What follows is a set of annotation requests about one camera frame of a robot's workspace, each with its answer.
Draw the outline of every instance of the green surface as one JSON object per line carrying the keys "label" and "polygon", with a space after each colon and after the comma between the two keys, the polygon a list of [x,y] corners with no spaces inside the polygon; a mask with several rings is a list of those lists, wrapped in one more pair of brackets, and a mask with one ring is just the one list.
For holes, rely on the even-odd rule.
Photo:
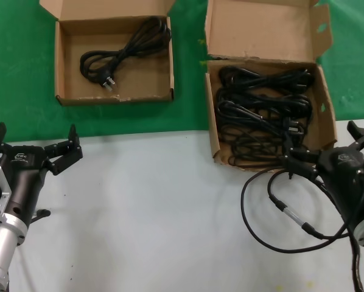
{"label": "green surface", "polygon": [[[330,0],[335,44],[321,63],[337,119],[364,118],[364,0]],[[0,0],[0,121],[7,141],[208,128],[203,26],[206,0],[177,0],[175,101],[61,107],[54,98],[55,19],[38,0]]]}

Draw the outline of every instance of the black cable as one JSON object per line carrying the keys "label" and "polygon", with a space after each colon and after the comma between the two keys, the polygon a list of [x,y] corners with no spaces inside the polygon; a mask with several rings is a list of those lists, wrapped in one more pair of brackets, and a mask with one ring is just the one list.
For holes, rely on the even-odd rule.
{"label": "black cable", "polygon": [[168,48],[171,31],[159,17],[150,17],[143,22],[127,45],[116,51],[92,50],[80,58],[80,72],[90,82],[107,89],[114,84],[114,72],[128,57],[144,57]]}
{"label": "black cable", "polygon": [[[328,239],[326,242],[320,244],[320,245],[316,245],[316,246],[312,246],[309,248],[303,248],[303,249],[280,249],[280,248],[276,248],[272,245],[269,245],[268,243],[264,242],[263,240],[261,240],[252,230],[250,224],[248,223],[248,220],[245,216],[245,211],[244,211],[244,194],[245,191],[247,189],[247,186],[249,185],[249,183],[251,183],[254,179],[256,179],[258,176],[269,172],[271,170],[275,170],[275,169],[280,169],[281,167],[272,167],[269,169],[265,169],[257,174],[255,174],[254,176],[252,176],[244,185],[243,190],[242,190],[242,195],[241,195],[241,210],[242,210],[242,217],[243,217],[243,221],[247,227],[247,229],[249,230],[249,232],[251,233],[251,235],[262,245],[264,245],[265,247],[276,251],[276,252],[281,252],[281,253],[285,253],[285,254],[296,254],[296,253],[301,253],[301,252],[309,252],[309,251],[315,251],[317,249],[321,249],[325,246],[330,245],[331,243],[333,243],[334,241],[336,241],[339,238],[344,238],[346,236],[349,237],[350,239],[350,244],[351,244],[351,250],[352,250],[352,281],[354,283],[354,290],[355,292],[364,292],[363,290],[363,285],[362,285],[362,281],[360,280],[360,271],[359,271],[359,263],[360,263],[360,247],[359,244],[357,242],[357,240],[355,239],[354,235],[351,233],[351,231],[348,228],[348,225],[350,224],[350,222],[354,219],[354,217],[358,214],[358,212],[360,211],[362,204],[363,204],[363,199],[364,197],[361,197],[358,205],[356,206],[353,214],[348,218],[348,220],[345,221],[344,225],[339,229],[339,231],[334,235],[334,236],[325,236],[323,235],[324,238],[320,238],[320,239]],[[271,191],[271,186],[272,183],[274,181],[274,179],[279,176],[280,174],[286,172],[285,170],[281,170],[277,173],[275,173],[273,175],[273,177],[271,177],[269,183],[268,183],[268,193],[269,196],[271,198],[274,198],[278,200],[272,193]],[[332,197],[332,195],[328,192],[328,190],[325,188],[325,185],[321,182],[316,180],[315,185],[330,199],[330,201],[334,204],[334,206],[337,208],[334,199]],[[343,234],[343,232],[345,231],[345,229],[347,229],[349,232],[348,234]]]}
{"label": "black cable", "polygon": [[242,210],[242,217],[243,217],[243,221],[245,223],[245,226],[247,227],[248,231],[251,233],[251,235],[255,238],[255,240],[257,240],[260,244],[262,244],[263,246],[265,246],[266,248],[271,249],[272,251],[276,251],[276,252],[280,252],[283,254],[299,254],[302,252],[309,252],[309,251],[316,251],[318,249],[324,248],[330,244],[332,244],[334,241],[338,240],[340,238],[340,236],[342,235],[342,233],[348,228],[349,223],[354,219],[354,217],[358,214],[362,203],[363,203],[363,197],[361,197],[361,200],[359,201],[357,207],[355,208],[354,213],[345,221],[345,223],[343,224],[343,226],[339,229],[339,231],[332,236],[329,240],[325,241],[324,243],[321,243],[319,245],[315,245],[315,246],[311,246],[308,248],[299,248],[299,249],[282,249],[282,248],[277,248],[275,246],[269,245],[268,243],[264,242],[262,239],[260,239],[255,232],[252,230],[250,224],[248,223],[248,220],[245,216],[245,210],[244,210],[244,195],[245,195],[245,191],[248,187],[248,185],[254,180],[256,179],[258,176],[261,176],[264,173],[267,173],[271,170],[275,170],[275,169],[281,169],[282,167],[271,167],[265,170],[262,170],[261,172],[256,173],[255,175],[253,175],[243,186],[243,190],[242,190],[242,194],[241,194],[241,199],[240,199],[240,207]]}
{"label": "black cable", "polygon": [[[304,93],[314,78],[307,69],[265,76],[226,66],[219,77],[222,87],[216,95],[215,116],[220,141],[231,146],[230,165],[280,166],[278,154],[285,133],[294,147],[302,147],[312,120],[312,104]],[[282,97],[256,92],[262,88],[270,88]]]}
{"label": "black cable", "polygon": [[[287,173],[288,171],[287,170],[280,170],[276,173],[273,174],[273,176],[270,178],[270,180],[268,181],[268,184],[267,184],[267,193],[268,193],[268,197],[271,199],[271,201],[277,206],[279,204],[283,204],[282,201],[280,201],[279,199],[277,199],[273,192],[271,191],[271,187],[273,185],[273,182],[274,180],[281,174],[283,173]],[[319,184],[320,182],[318,181],[318,183],[316,182],[315,185],[317,187],[319,187],[320,190],[322,190],[320,188],[320,185],[323,185],[322,183]],[[332,196],[329,194],[329,192],[327,190],[323,191],[327,197],[331,200],[331,202],[335,205],[334,203],[334,199],[332,198]],[[303,230],[305,230],[308,234],[312,235],[313,237],[317,238],[317,239],[320,239],[320,240],[323,240],[323,239],[326,239],[326,240],[329,240],[332,238],[332,236],[326,236],[318,231],[316,231],[316,229],[310,225],[308,222],[304,222],[303,226],[302,226]],[[339,238],[345,238],[348,236],[348,233],[345,233],[345,234],[341,234],[341,236]]]}

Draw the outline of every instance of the box flap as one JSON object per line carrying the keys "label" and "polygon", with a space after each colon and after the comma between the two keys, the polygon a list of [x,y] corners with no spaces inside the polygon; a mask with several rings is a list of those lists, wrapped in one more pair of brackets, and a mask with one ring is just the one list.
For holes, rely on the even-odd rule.
{"label": "box flap", "polygon": [[40,5],[56,18],[60,18],[63,0],[40,0]]}
{"label": "box flap", "polygon": [[40,0],[60,21],[166,16],[174,0]]}
{"label": "box flap", "polygon": [[208,54],[313,62],[332,45],[328,5],[317,0],[209,0]]}

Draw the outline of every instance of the electrical cable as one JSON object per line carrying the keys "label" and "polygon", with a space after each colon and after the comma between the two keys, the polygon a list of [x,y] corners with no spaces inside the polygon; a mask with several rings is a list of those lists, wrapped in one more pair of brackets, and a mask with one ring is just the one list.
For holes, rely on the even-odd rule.
{"label": "electrical cable", "polygon": [[152,16],[143,22],[127,45],[116,51],[92,50],[80,57],[80,72],[90,82],[112,90],[114,72],[128,57],[144,57],[168,48],[171,30],[159,17]]}
{"label": "electrical cable", "polygon": [[[334,235],[334,236],[325,236],[323,235],[324,238],[319,238],[319,239],[327,239],[327,241],[325,241],[324,243],[320,244],[320,245],[316,245],[316,246],[311,246],[309,248],[301,248],[301,249],[281,249],[281,248],[277,248],[275,246],[269,245],[268,243],[264,242],[262,239],[260,239],[255,232],[252,230],[247,217],[245,215],[245,209],[244,209],[244,197],[245,197],[245,191],[248,187],[248,185],[254,180],[256,179],[258,176],[261,176],[264,173],[267,173],[271,170],[277,170],[277,169],[281,169],[281,167],[272,167],[269,169],[265,169],[262,170],[261,172],[256,173],[255,175],[253,175],[244,185],[243,190],[242,190],[242,194],[241,194],[241,199],[240,199],[240,206],[241,206],[241,211],[242,211],[242,217],[243,217],[243,221],[245,223],[245,226],[247,227],[247,229],[249,230],[250,234],[255,238],[255,240],[257,240],[260,244],[264,245],[266,248],[269,248],[273,251],[276,252],[280,252],[280,253],[284,253],[284,254],[297,254],[297,253],[301,253],[301,252],[309,252],[309,251],[315,251],[318,249],[321,249],[323,247],[326,247],[328,245],[330,245],[331,243],[333,243],[334,241],[338,240],[339,238],[344,238],[344,237],[349,237],[350,239],[350,243],[351,243],[351,250],[352,250],[352,281],[354,283],[354,289],[355,292],[364,292],[363,289],[363,285],[362,285],[362,281],[360,280],[360,271],[359,271],[359,263],[360,263],[360,247],[359,244],[357,242],[357,240],[355,239],[354,235],[351,234],[350,230],[349,230],[349,224],[351,223],[351,221],[354,219],[354,217],[359,213],[363,201],[364,201],[364,196],[361,197],[361,199],[359,200],[358,204],[356,205],[354,212],[351,214],[351,216],[345,221],[344,225],[339,229],[339,231]],[[285,173],[286,170],[281,170],[277,173],[275,173],[273,175],[273,177],[270,178],[270,181],[268,183],[268,193],[269,196],[271,197],[270,199],[274,202],[278,202],[279,200],[273,195],[272,191],[271,191],[271,186],[272,183],[274,181],[274,179],[279,176],[282,173]],[[330,201],[334,204],[334,206],[337,208],[332,195],[328,192],[328,190],[325,188],[324,184],[321,181],[316,180],[315,185],[330,199]],[[343,232],[345,231],[345,229],[347,229],[349,232],[348,234],[343,234]]]}
{"label": "electrical cable", "polygon": [[355,211],[353,212],[353,214],[345,221],[345,223],[343,224],[343,226],[339,229],[339,231],[332,236],[330,239],[328,239],[327,241],[325,241],[324,243],[321,243],[319,245],[315,245],[315,246],[311,246],[308,248],[299,248],[299,249],[282,249],[282,248],[277,248],[275,246],[269,245],[268,243],[264,242],[262,239],[260,239],[255,232],[252,230],[246,215],[245,215],[245,209],[244,209],[244,196],[245,196],[245,191],[248,187],[248,185],[254,180],[256,179],[258,176],[261,176],[264,173],[267,173],[271,170],[275,170],[275,169],[282,169],[282,167],[270,167],[268,169],[262,170],[258,173],[256,173],[255,175],[253,175],[243,186],[243,190],[242,190],[242,194],[241,194],[241,199],[240,199],[240,206],[241,206],[241,211],[242,211],[242,217],[243,217],[243,221],[245,223],[245,226],[247,227],[248,231],[251,233],[251,235],[255,238],[255,240],[257,240],[260,244],[262,244],[263,246],[265,246],[266,248],[271,249],[272,251],[276,251],[276,252],[280,252],[283,254],[299,254],[302,252],[309,252],[309,251],[316,251],[318,249],[324,248],[330,244],[332,244],[334,241],[338,240],[342,233],[348,228],[349,223],[354,219],[354,217],[358,214],[362,203],[363,203],[363,197],[361,197],[361,200],[359,201],[359,203],[357,204],[357,207],[355,208]]}
{"label": "electrical cable", "polygon": [[[278,153],[285,133],[294,147],[303,146],[312,120],[312,104],[304,93],[314,82],[307,69],[266,76],[226,66],[219,71],[219,78],[222,87],[216,94],[215,116],[220,142],[231,146],[230,165],[245,168],[282,165]],[[256,90],[262,88],[276,93],[258,94]],[[255,164],[245,165],[243,161]]]}
{"label": "electrical cable", "polygon": [[[284,204],[282,201],[280,201],[279,199],[277,199],[273,192],[271,191],[271,187],[273,185],[273,182],[274,180],[281,174],[283,173],[287,173],[288,171],[287,170],[280,170],[276,173],[273,174],[273,176],[270,178],[270,180],[268,181],[268,184],[267,184],[267,193],[268,193],[268,197],[270,198],[270,200],[277,206],[277,208],[283,212],[285,208],[287,208],[286,204]],[[334,200],[332,199],[331,195],[328,193],[327,190],[325,190],[324,192],[327,197],[331,200],[331,202],[335,205],[334,203]],[[306,231],[308,234],[312,235],[313,237],[317,238],[317,239],[320,239],[320,240],[323,240],[323,239],[331,239],[332,236],[326,236],[318,231],[315,230],[315,228],[310,225],[308,222],[305,222],[303,221],[302,225],[301,225],[301,228]],[[340,238],[345,238],[348,236],[348,233],[345,233],[345,234],[341,234]]]}

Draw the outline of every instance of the white surface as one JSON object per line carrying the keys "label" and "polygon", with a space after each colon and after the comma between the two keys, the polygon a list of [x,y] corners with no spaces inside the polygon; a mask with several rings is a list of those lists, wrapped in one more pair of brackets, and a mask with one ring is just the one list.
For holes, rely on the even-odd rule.
{"label": "white surface", "polygon": [[[346,122],[337,125],[339,145],[348,145]],[[348,239],[298,255],[255,241],[240,214],[251,173],[214,164],[207,132],[81,143],[84,159],[47,175],[38,207],[52,215],[31,225],[17,248],[11,292],[353,291]],[[257,234],[282,248],[320,243],[269,201],[268,178],[247,191]],[[317,230],[334,234],[341,226],[328,199],[304,179],[289,183],[284,175],[274,191]],[[364,248],[361,261],[364,284]]]}

